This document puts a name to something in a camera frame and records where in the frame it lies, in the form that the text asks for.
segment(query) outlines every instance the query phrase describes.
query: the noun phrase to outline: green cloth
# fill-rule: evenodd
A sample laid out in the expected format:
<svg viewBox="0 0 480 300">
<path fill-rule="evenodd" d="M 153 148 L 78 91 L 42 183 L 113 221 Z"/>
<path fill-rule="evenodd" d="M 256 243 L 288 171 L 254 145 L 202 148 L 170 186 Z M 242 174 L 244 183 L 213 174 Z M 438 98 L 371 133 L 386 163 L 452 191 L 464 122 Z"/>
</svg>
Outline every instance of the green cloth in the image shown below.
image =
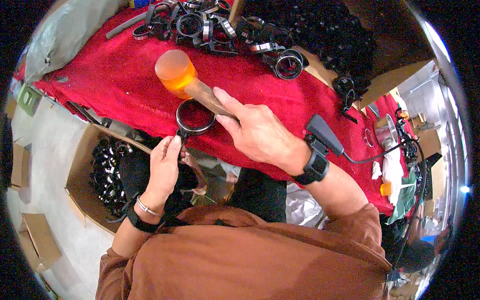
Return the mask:
<svg viewBox="0 0 480 300">
<path fill-rule="evenodd" d="M 417 175 L 415 171 L 410 171 L 408 177 L 402 177 L 402 184 L 410 184 L 417 182 Z M 387 225 L 392 224 L 396 220 L 403 218 L 408 211 L 413 207 L 415 204 L 415 186 L 408 186 L 400 190 L 400 194 L 398 195 L 398 202 L 393 209 L 393 214 L 388 218 Z"/>
</svg>

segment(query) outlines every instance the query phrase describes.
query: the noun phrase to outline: gray plastic bag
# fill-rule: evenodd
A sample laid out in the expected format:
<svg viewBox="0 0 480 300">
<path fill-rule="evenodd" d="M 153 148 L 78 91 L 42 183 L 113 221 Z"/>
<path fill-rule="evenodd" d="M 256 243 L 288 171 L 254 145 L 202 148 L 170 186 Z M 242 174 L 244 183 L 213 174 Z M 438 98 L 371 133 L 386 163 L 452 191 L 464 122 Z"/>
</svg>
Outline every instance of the gray plastic bag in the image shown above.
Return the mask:
<svg viewBox="0 0 480 300">
<path fill-rule="evenodd" d="M 69 0 L 32 37 L 25 63 L 27 84 L 63 68 L 125 0 Z"/>
</svg>

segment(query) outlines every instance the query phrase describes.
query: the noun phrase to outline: brown jacket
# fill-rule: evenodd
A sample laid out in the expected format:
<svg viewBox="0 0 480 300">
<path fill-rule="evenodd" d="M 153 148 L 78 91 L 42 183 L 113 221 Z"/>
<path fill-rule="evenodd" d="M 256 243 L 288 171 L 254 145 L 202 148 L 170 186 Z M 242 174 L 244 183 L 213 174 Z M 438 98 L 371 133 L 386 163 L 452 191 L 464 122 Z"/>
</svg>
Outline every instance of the brown jacket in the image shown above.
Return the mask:
<svg viewBox="0 0 480 300">
<path fill-rule="evenodd" d="M 108 249 L 96 299 L 382 298 L 391 265 L 372 204 L 327 230 L 232 207 L 193 207 L 179 218 L 192 225 L 153 235 L 133 257 Z"/>
</svg>

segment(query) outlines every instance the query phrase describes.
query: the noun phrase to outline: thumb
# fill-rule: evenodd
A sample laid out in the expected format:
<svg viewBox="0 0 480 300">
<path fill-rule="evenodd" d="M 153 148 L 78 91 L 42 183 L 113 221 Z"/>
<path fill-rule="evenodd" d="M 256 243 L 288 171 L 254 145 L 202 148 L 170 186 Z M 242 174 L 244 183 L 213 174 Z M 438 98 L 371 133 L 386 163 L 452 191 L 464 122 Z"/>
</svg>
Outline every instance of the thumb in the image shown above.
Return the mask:
<svg viewBox="0 0 480 300">
<path fill-rule="evenodd" d="M 181 138 L 180 136 L 175 135 L 173 140 L 170 142 L 170 145 L 168 145 L 167 154 L 165 155 L 165 158 L 168 160 L 176 161 L 179 157 L 180 147 L 181 147 Z"/>
<path fill-rule="evenodd" d="M 228 116 L 217 115 L 215 118 L 218 123 L 222 124 L 222 126 L 228 131 L 228 133 L 230 133 L 232 138 L 235 140 L 241 132 L 240 124 L 233 118 Z"/>
</svg>

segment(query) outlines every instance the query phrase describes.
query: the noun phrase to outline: orange cup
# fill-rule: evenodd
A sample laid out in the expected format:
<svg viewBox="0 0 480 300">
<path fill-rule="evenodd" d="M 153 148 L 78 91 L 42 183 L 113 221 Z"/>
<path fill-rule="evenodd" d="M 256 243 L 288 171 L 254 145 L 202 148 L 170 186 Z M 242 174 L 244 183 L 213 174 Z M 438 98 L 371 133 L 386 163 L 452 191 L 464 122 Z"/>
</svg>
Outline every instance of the orange cup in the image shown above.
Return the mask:
<svg viewBox="0 0 480 300">
<path fill-rule="evenodd" d="M 382 196 L 390 196 L 392 194 L 392 183 L 382 183 L 382 185 L 380 186 L 380 194 Z"/>
</svg>

